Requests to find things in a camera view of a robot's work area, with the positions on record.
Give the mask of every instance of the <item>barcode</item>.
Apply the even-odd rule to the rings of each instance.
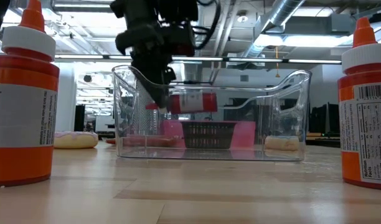
[[[359,99],[381,97],[381,85],[358,87]]]

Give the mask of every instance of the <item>wooden table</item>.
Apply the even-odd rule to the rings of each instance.
[[[0,189],[0,223],[381,223],[381,190],[345,184],[340,149],[306,160],[126,160],[56,150],[51,179]]]

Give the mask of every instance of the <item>orange bottle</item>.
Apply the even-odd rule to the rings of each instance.
[[[52,166],[59,68],[44,31],[41,3],[30,0],[7,27],[0,55],[0,186],[46,180]]]
[[[338,81],[345,182],[381,189],[381,44],[367,18],[357,21],[353,48],[342,55]]]

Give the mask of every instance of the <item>nutrition facts label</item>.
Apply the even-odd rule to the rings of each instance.
[[[361,178],[376,182],[381,180],[381,102],[356,103],[356,109]]]

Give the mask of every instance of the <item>small basket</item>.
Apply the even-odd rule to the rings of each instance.
[[[181,122],[188,149],[229,149],[236,123]]]

